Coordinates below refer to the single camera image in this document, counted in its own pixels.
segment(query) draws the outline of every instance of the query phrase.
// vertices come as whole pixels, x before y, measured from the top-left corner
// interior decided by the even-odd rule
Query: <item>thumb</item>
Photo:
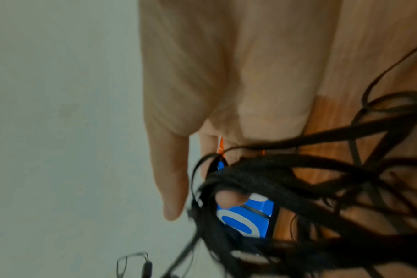
[[[163,216],[173,221],[188,195],[189,137],[171,132],[155,117],[145,115],[154,180],[163,199]]]

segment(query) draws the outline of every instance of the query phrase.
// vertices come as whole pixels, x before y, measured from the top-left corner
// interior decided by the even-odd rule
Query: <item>black lanyard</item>
[[[379,177],[391,167],[417,167],[417,158],[384,158],[417,125],[417,91],[391,93],[368,101],[372,89],[383,76],[415,52],[417,47],[368,86],[362,96],[363,108],[350,126],[225,150],[283,150],[323,142],[348,141],[353,164],[309,155],[274,154],[244,159],[221,171],[209,171],[198,191],[194,193],[192,190],[193,201],[188,214],[196,223],[196,233],[163,277],[171,276],[200,239],[205,242],[212,257],[234,278],[246,278],[252,274],[287,275],[291,278],[303,278],[309,274],[315,277],[325,270],[356,267],[363,267],[369,275],[379,278],[382,276],[374,268],[377,265],[401,262],[417,268],[417,228],[406,221],[410,218],[417,220],[417,206],[402,195],[403,191],[413,191],[417,196],[417,190],[402,182],[390,184]],[[410,104],[379,108],[390,100],[400,98]],[[382,113],[387,117],[361,122],[369,112]],[[382,140],[362,162],[355,140],[383,132],[385,135]],[[215,169],[222,155],[213,153],[201,158],[193,170],[192,185],[197,169],[210,158],[214,158],[210,169]],[[292,169],[298,167],[334,170],[342,174],[338,178],[311,185],[293,174]],[[297,241],[244,237],[223,224],[216,216],[214,196],[227,189],[246,194],[257,193],[293,211],[297,215]],[[392,194],[407,207],[408,212],[389,208],[381,197],[381,191]],[[372,205],[357,201],[363,192],[367,193]],[[319,199],[325,204],[329,204],[328,200],[334,200],[334,206],[319,206],[316,204]],[[347,207],[362,207],[383,214],[394,227],[396,235],[378,234],[341,217],[341,209]],[[323,238],[321,227],[338,233],[340,237]],[[316,239],[310,236],[312,229],[316,230]],[[267,262],[246,262],[234,257],[232,251],[260,255]]]

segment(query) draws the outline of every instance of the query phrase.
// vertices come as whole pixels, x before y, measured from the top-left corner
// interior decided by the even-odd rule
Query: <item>tangled cord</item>
[[[417,91],[401,91],[368,100],[371,91],[384,75],[415,52],[417,47],[375,78],[362,96],[362,109],[349,126],[274,143],[225,150],[284,150],[324,142],[348,141],[353,164],[302,154],[274,154],[244,159],[223,170],[209,171],[205,182],[195,193],[192,187],[197,169],[211,158],[213,161],[210,168],[215,168],[222,154],[213,153],[201,158],[192,173],[193,200],[188,210],[189,217],[196,223],[196,233],[163,277],[171,275],[200,239],[205,242],[212,257],[234,278],[246,278],[252,274],[316,277],[317,273],[326,270],[356,267],[363,267],[371,277],[380,278],[382,275],[374,268],[377,265],[401,262],[417,268],[417,228],[406,221],[410,218],[417,220],[417,206],[402,195],[403,191],[412,191],[417,196],[417,190],[406,185],[396,175],[396,184],[380,178],[383,172],[392,167],[417,167],[417,158],[384,158],[417,125]],[[406,99],[410,104],[381,108],[395,99]],[[369,112],[392,115],[362,122]],[[363,162],[355,140],[383,132],[385,135]],[[299,167],[333,170],[342,175],[312,185],[294,175],[292,169]],[[214,198],[221,190],[257,193],[293,211],[297,218],[297,241],[244,237],[223,224],[216,216]],[[388,207],[381,197],[381,191],[393,195],[405,205],[407,211]],[[357,197],[364,192],[372,205],[357,201]],[[317,200],[323,200],[328,207],[319,206]],[[329,204],[329,200],[333,200],[333,205]],[[348,207],[361,207],[383,214],[396,234],[378,234],[341,217],[340,211]],[[322,227],[338,233],[340,237],[324,238]],[[315,239],[311,238],[313,228],[317,235]],[[267,262],[247,262],[233,256],[232,251],[260,255]]]

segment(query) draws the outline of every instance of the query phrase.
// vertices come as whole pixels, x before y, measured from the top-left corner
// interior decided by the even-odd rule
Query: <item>black strap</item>
[[[244,159],[217,171],[221,154],[209,154],[201,158],[192,174],[191,190],[193,202],[189,216],[195,221],[197,231],[194,238],[167,270],[163,277],[171,275],[202,239],[212,257],[223,265],[234,278],[246,278],[253,274],[287,275],[303,278],[306,274],[316,277],[326,270],[363,267],[371,277],[381,278],[375,266],[401,262],[417,268],[417,228],[407,219],[417,220],[417,206],[403,196],[403,191],[414,192],[395,177],[390,184],[380,175],[392,167],[417,167],[417,158],[385,158],[403,142],[417,125],[417,91],[402,91],[369,101],[369,95],[378,82],[390,70],[417,52],[417,47],[385,70],[367,87],[362,96],[362,109],[347,127],[299,136],[274,143],[233,147],[251,150],[282,150],[292,147],[324,142],[348,141],[353,164],[342,161],[300,154],[274,154]],[[406,99],[410,104],[381,108],[390,100]],[[375,112],[389,115],[379,120],[362,122],[365,115]],[[370,156],[362,161],[356,140],[369,135],[385,133]],[[193,191],[193,180],[197,169],[210,158],[214,158],[209,174],[197,193]],[[318,185],[297,178],[293,168],[327,169],[341,172],[341,176]],[[258,193],[274,201],[278,206],[293,211],[297,219],[297,242],[274,239],[256,239],[242,236],[238,231],[223,224],[216,216],[215,194],[221,190],[240,193]],[[388,207],[381,192],[392,194],[407,212]],[[367,193],[372,205],[360,203],[357,197]],[[322,199],[328,206],[333,200],[333,209],[322,207]],[[395,235],[383,235],[371,231],[340,216],[347,207],[362,207],[376,211],[395,228]],[[326,239],[321,228],[337,232],[339,238]],[[315,229],[317,237],[312,238]],[[266,258],[267,263],[252,263],[234,257],[232,251],[251,253]]]

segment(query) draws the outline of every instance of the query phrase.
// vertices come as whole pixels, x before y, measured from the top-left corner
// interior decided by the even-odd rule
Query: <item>hand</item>
[[[338,9],[333,1],[141,0],[144,119],[167,220],[188,195],[191,134],[205,155],[216,152],[218,136],[229,148],[301,133]],[[231,207],[247,196],[223,191],[216,200]]]

